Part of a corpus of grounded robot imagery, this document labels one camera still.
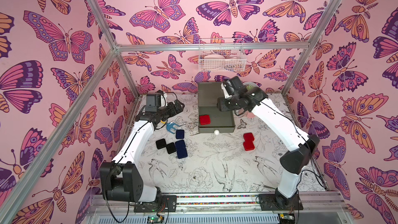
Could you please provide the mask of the grey top drawer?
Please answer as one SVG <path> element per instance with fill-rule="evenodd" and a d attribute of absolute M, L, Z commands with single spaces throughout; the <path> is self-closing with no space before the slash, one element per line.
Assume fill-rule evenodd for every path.
<path fill-rule="evenodd" d="M 200 134 L 233 133 L 235 131 L 235 120 L 232 111 L 222 112 L 217 106 L 198 106 L 199 117 L 208 115 L 209 124 L 202 124 L 199 121 L 198 131 Z"/>

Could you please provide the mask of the red brooch box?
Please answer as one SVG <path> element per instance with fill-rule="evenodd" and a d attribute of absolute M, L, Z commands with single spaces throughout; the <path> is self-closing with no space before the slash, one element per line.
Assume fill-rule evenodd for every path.
<path fill-rule="evenodd" d="M 211 119 L 209 115 L 200 115 L 199 116 L 200 125 L 209 125 L 211 124 Z"/>
<path fill-rule="evenodd" d="M 252 142 L 252 141 L 243 142 L 243 147 L 244 147 L 245 151 L 252 151 L 255 149 L 254 142 Z"/>
<path fill-rule="evenodd" d="M 245 142 L 254 142 L 254 140 L 255 140 L 255 137 L 254 137 L 254 135 L 253 135 L 253 133 L 244 133 L 243 134 L 243 138 L 244 138 L 244 141 Z"/>

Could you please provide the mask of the black brooch box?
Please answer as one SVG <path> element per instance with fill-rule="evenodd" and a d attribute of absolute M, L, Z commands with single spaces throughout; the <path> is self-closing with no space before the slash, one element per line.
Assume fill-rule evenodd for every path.
<path fill-rule="evenodd" d="M 167 144 L 166 151 L 169 155 L 175 153 L 177 151 L 175 143 L 172 142 L 172 143 Z"/>
<path fill-rule="evenodd" d="M 167 142 L 165 139 L 159 139 L 155 142 L 158 150 L 163 149 L 167 146 Z"/>

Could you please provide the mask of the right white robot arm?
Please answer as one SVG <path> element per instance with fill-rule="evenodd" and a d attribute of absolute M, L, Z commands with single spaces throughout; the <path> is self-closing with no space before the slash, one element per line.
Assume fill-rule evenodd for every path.
<path fill-rule="evenodd" d="M 280 158 L 283 167 L 281 181 L 275 196 L 289 200 L 297 193 L 303 169 L 309 164 L 320 139 L 307 134 L 286 117 L 259 87 L 247 89 L 235 76 L 221 83 L 223 97 L 218 98 L 221 112 L 244 110 L 260 118 L 283 142 L 288 151 Z"/>

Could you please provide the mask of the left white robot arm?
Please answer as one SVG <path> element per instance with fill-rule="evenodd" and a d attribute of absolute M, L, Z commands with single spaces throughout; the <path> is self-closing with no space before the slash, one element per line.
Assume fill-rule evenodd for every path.
<path fill-rule="evenodd" d="M 157 187 L 144 183 L 138 171 L 143 149 L 161 122 L 183 112 L 185 105 L 178 99 L 168 101 L 164 92 L 146 96 L 144 105 L 134 118 L 130 135 L 111 162 L 100 166 L 102 194 L 105 201 L 155 203 L 161 193 Z"/>

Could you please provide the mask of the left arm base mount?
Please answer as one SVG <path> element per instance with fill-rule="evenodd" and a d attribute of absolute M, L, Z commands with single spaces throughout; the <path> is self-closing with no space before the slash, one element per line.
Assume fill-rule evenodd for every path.
<path fill-rule="evenodd" d="M 139 202 L 134 205 L 135 213 L 173 213 L 176 212 L 177 196 L 157 193 L 153 202 Z"/>

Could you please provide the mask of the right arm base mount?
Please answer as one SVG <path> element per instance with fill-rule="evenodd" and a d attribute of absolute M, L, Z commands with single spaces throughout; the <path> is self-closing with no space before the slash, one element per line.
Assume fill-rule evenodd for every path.
<path fill-rule="evenodd" d="M 257 202 L 262 211 L 301 211 L 304 209 L 298 191 L 291 198 L 286 198 L 276 189 L 273 194 L 259 194 Z"/>

